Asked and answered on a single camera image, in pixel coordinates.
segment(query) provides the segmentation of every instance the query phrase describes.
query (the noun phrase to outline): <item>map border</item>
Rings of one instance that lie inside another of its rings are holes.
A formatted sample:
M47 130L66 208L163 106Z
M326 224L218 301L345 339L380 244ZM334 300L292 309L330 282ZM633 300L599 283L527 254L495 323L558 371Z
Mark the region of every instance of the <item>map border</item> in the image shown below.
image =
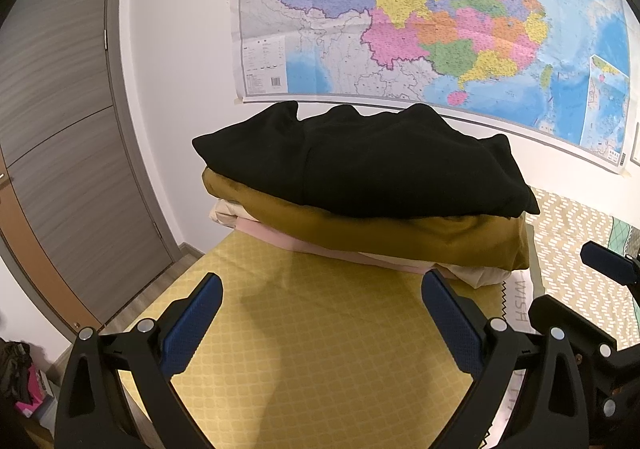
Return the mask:
M400 100L387 97L371 97L366 95L353 95L345 93L332 93L331 95L319 95L317 93L282 93L276 95L247 95L246 80L244 79L244 66L242 63L242 14L240 11L241 0L229 0L231 8L232 49L234 65L234 81L236 84L236 103L250 104L253 102L281 102L283 100L297 100L299 102L315 102L327 105L350 104L376 109L401 110L413 104L427 104L422 100ZM640 21L629 6L627 0L622 0L625 15L629 44L629 103L626 118L625 136L620 152L622 159L618 163L611 162L588 149L582 148L568 140L528 127L523 124L496 117L487 116L479 112L463 108L449 108L437 104L430 104L445 120L465 122L479 125L488 129L508 132L542 145L551 146L562 152L580 158L591 164L615 173L623 174L625 165L630 162L636 137L636 123L638 122L638 101L640 100Z

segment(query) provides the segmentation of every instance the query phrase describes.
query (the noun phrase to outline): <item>gray wooden door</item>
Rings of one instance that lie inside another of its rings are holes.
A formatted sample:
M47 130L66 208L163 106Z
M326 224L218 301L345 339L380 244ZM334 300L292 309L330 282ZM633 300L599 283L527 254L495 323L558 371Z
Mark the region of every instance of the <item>gray wooden door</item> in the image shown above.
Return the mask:
M113 108L52 136L8 173L49 259L103 323L171 264L131 173Z
M18 0L0 28L6 164L108 106L104 0Z

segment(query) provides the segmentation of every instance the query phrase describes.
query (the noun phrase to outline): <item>brown folded clothing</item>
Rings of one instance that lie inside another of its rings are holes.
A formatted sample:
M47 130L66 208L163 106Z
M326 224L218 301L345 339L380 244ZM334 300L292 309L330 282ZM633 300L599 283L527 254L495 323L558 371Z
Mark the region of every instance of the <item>brown folded clothing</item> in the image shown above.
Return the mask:
M260 222L326 249L462 267L529 268L524 217L348 218L260 193L209 168L202 180L216 198L238 202Z

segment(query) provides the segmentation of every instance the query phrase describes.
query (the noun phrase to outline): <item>map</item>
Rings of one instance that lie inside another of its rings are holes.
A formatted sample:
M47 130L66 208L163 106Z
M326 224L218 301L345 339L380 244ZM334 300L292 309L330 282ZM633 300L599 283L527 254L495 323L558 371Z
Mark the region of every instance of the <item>map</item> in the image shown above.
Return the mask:
M245 100L422 102L614 166L633 141L623 0L238 0L238 12Z

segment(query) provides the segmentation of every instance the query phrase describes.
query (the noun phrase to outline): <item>blue gripper pad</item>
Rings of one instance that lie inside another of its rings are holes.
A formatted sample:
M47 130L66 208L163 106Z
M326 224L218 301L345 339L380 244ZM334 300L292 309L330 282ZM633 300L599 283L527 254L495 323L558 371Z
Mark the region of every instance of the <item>blue gripper pad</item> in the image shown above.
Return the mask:
M191 299L188 307L162 342L160 369L168 379L187 369L207 333L222 305L222 281L217 275L211 274L200 291L188 299Z
M632 285L638 280L633 261L593 241L582 246L580 259L587 267L606 275L619 285Z
M482 340L434 270L422 278L422 301L458 365L474 380L482 373Z

